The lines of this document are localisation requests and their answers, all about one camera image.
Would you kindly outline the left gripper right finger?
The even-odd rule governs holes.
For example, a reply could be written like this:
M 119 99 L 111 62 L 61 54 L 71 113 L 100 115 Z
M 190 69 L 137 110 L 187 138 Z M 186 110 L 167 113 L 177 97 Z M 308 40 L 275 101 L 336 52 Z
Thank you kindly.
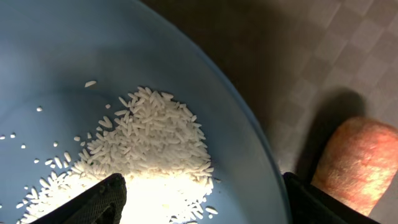
M 347 207 L 295 174 L 283 175 L 294 223 L 309 224 L 379 224 Z

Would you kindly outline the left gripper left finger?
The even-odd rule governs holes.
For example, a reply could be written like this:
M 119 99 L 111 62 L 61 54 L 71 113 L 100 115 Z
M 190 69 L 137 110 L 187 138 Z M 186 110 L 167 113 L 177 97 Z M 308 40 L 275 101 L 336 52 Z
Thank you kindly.
M 33 224 L 119 224 L 126 200 L 124 177 L 112 174 Z

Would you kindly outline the white rice pile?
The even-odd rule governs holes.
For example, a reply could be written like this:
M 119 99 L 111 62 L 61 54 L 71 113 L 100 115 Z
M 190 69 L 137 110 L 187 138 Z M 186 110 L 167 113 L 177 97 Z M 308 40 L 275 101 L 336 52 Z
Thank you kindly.
M 126 182 L 122 223 L 203 223 L 217 211 L 197 117 L 169 93 L 89 90 L 1 100 L 1 222 L 32 223 L 112 174 Z

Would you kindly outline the dark blue plate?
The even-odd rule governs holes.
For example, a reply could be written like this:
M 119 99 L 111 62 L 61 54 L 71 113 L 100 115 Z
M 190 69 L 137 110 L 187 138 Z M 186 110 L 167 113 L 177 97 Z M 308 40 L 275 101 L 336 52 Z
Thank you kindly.
M 45 161 L 81 149 L 139 86 L 187 104 L 215 166 L 204 223 L 290 223 L 289 201 L 255 116 L 223 72 L 139 1 L 1 2 L 1 221 L 15 223 Z

